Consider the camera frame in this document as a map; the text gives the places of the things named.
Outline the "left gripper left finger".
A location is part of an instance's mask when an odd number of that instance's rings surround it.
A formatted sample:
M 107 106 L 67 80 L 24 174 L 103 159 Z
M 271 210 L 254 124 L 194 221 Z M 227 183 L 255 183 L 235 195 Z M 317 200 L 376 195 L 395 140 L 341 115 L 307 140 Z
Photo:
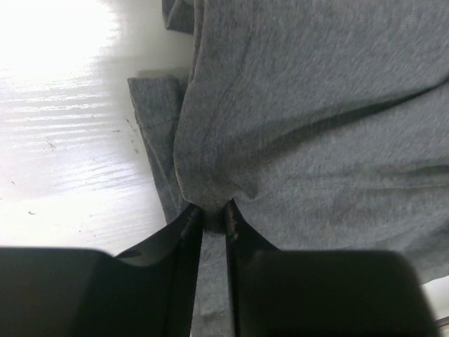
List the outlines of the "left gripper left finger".
M 202 211 L 117 256 L 90 249 L 3 248 L 2 336 L 188 336 Z

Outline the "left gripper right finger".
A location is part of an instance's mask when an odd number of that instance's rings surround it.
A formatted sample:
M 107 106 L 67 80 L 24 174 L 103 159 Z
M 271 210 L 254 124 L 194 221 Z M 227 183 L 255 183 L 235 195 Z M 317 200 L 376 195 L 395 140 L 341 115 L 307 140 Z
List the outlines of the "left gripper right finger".
M 233 336 L 439 336 L 408 261 L 391 251 L 285 251 L 225 208 Z

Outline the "grey shorts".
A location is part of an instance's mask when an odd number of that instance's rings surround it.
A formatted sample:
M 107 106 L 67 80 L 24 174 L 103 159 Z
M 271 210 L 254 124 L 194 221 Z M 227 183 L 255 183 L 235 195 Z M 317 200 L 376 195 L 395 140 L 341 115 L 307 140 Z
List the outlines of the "grey shorts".
M 164 1 L 189 79 L 128 81 L 168 222 L 206 213 L 194 336 L 228 336 L 221 211 L 287 250 L 448 275 L 447 1 Z

